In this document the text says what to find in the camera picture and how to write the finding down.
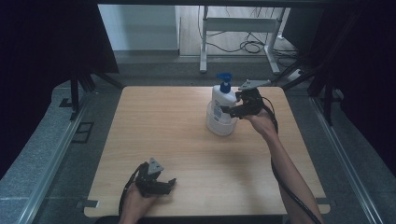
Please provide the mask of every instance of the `wall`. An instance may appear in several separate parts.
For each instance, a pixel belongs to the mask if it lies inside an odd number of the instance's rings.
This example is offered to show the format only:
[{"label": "wall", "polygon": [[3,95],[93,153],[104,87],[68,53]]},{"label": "wall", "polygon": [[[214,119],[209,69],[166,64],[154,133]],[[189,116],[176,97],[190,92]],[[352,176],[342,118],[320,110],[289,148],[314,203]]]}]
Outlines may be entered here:
[{"label": "wall", "polygon": [[178,6],[99,5],[113,50],[178,49]]}]

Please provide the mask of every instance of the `wooden table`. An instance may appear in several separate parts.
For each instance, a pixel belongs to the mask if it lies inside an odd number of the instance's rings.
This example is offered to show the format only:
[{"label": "wooden table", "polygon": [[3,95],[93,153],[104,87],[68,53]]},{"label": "wooden table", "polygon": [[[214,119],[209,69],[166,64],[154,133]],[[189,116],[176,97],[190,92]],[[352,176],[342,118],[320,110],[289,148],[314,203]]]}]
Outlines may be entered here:
[{"label": "wooden table", "polygon": [[[273,103],[279,136],[317,198],[326,198],[284,92],[260,88]],[[150,157],[164,171],[159,181],[177,178],[169,195],[148,217],[283,215],[270,153],[246,120],[218,136],[205,125],[210,87],[126,87],[108,134],[86,207],[88,217],[118,214],[120,195],[132,172]],[[330,206],[321,204],[322,213]]]}]

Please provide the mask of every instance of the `black curtain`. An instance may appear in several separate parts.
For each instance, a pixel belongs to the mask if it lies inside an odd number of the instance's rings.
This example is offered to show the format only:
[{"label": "black curtain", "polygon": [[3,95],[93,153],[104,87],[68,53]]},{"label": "black curtain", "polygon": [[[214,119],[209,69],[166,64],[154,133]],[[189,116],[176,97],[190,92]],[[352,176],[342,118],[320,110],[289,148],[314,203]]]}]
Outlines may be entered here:
[{"label": "black curtain", "polygon": [[8,1],[0,5],[0,29],[3,176],[42,120],[57,85],[72,73],[119,71],[97,5]]},{"label": "black curtain", "polygon": [[396,175],[396,14],[370,1],[336,57],[341,107]]}]

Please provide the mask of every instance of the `metal frame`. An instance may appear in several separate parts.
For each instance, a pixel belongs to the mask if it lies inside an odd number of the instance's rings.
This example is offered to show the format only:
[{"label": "metal frame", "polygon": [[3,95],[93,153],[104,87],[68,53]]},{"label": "metal frame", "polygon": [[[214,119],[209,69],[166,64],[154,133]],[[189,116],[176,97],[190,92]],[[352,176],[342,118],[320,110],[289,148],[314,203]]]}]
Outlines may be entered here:
[{"label": "metal frame", "polygon": [[21,215],[17,220],[17,223],[32,223],[35,214],[37,213],[41,203],[43,202],[48,189],[50,188],[50,184],[53,178],[58,171],[59,166],[61,165],[62,159],[64,158],[64,154],[69,147],[70,142],[73,139],[73,135],[78,128],[78,125],[84,116],[87,105],[90,101],[90,96],[83,96],[80,102],[79,108],[80,110],[77,112],[75,119],[70,120],[70,123],[64,132],[64,136],[61,138],[57,148],[53,151],[51,158],[49,159],[49,163],[44,168],[41,176],[37,180],[35,184],[35,188],[32,190],[32,193],[29,196],[25,206],[21,211]]},{"label": "metal frame", "polygon": [[349,181],[350,186],[356,194],[356,197],[361,204],[361,208],[363,209],[364,214],[370,223],[374,224],[382,224],[384,223],[377,207],[375,206],[374,200],[371,198],[369,191],[361,179],[355,167],[352,165],[346,150],[344,149],[341,141],[339,140],[337,133],[334,128],[329,125],[326,118],[323,116],[323,108],[320,105],[320,101],[318,98],[310,98],[312,106],[316,110],[316,114],[318,116],[318,120],[322,125],[323,131],[326,133],[329,141],[332,144],[332,148],[334,149],[334,153],[337,156],[337,159],[340,161],[341,167],[343,168],[346,177]]},{"label": "metal frame", "polygon": [[265,55],[271,65],[274,74],[279,74],[280,70],[274,59],[273,49],[277,38],[280,25],[282,23],[285,8],[276,19],[252,19],[252,18],[208,18],[208,6],[205,6],[203,26],[202,26],[202,44],[201,44],[201,60],[200,72],[206,72],[207,48],[206,48],[206,32],[207,31],[231,31],[231,32],[256,32],[270,33],[269,43],[265,45]]}]

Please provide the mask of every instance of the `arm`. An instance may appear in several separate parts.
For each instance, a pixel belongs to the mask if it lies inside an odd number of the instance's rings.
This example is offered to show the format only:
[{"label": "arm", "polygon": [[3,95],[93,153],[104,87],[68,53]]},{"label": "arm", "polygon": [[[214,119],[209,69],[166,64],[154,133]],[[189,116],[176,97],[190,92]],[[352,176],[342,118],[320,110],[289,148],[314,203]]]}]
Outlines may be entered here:
[{"label": "arm", "polygon": [[[245,119],[251,122],[253,128],[261,134],[262,138],[266,141],[274,166],[286,186],[306,204],[321,223],[324,223],[312,191],[306,185],[285,148],[283,148],[268,113],[262,110],[258,115],[246,116]],[[279,190],[291,223],[313,223],[305,211],[299,207],[282,187],[279,186]]]}]

